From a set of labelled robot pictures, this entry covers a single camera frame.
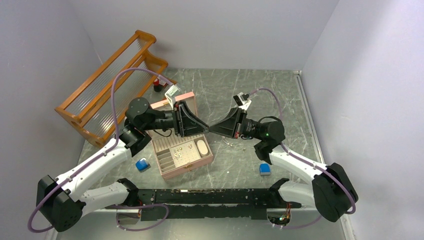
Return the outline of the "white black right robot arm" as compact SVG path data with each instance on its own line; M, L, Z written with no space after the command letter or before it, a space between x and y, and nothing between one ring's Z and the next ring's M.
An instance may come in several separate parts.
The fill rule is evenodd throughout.
M313 207L330 222L356 212L359 197L344 168L338 163L327 165L311 160L285 146L285 128L279 118L253 120L247 117L246 110L234 107L208 130L232 139L257 139L254 150L261 161L283 168L303 181L283 179L276 183L269 197L275 207L287 202Z

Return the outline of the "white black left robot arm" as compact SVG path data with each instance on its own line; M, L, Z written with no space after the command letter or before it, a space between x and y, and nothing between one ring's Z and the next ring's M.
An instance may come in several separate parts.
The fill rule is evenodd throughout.
M95 155L56 178L46 175L38 182L36 210L51 228L64 232L86 214L111 205L140 207L139 189L126 178L107 187L89 188L114 167L141 152L152 139L149 130L173 130L180 137L209 130L184 100L176 102L171 110L156 110L146 98L137 97L129 103L125 116L122 130Z

